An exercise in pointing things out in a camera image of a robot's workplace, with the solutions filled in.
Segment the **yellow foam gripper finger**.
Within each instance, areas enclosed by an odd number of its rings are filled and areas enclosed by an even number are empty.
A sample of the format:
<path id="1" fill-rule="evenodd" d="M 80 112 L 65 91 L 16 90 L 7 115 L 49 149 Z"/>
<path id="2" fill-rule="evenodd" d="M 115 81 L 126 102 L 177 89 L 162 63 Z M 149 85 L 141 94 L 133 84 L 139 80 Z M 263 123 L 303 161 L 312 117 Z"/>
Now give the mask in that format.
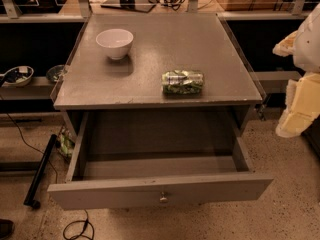
<path id="1" fill-rule="evenodd" d="M 320 74 L 306 73 L 298 81 L 289 80 L 285 104 L 276 134 L 297 137 L 320 115 Z"/>
<path id="2" fill-rule="evenodd" d="M 286 57 L 289 55 L 292 55 L 294 52 L 294 41 L 296 38 L 297 32 L 293 31 L 288 36 L 286 36 L 284 39 L 282 39 L 279 43 L 277 43 L 272 52 L 275 55 Z"/>

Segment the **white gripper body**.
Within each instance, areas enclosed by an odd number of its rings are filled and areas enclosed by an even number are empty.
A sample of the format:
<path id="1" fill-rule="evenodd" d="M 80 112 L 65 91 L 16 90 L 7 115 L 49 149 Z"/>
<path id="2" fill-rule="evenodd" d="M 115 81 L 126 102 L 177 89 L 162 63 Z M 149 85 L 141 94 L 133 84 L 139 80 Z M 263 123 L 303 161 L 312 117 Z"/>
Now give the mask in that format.
<path id="1" fill-rule="evenodd" d="M 297 30 L 293 62 L 296 67 L 305 72 L 320 72 L 320 4 Z"/>

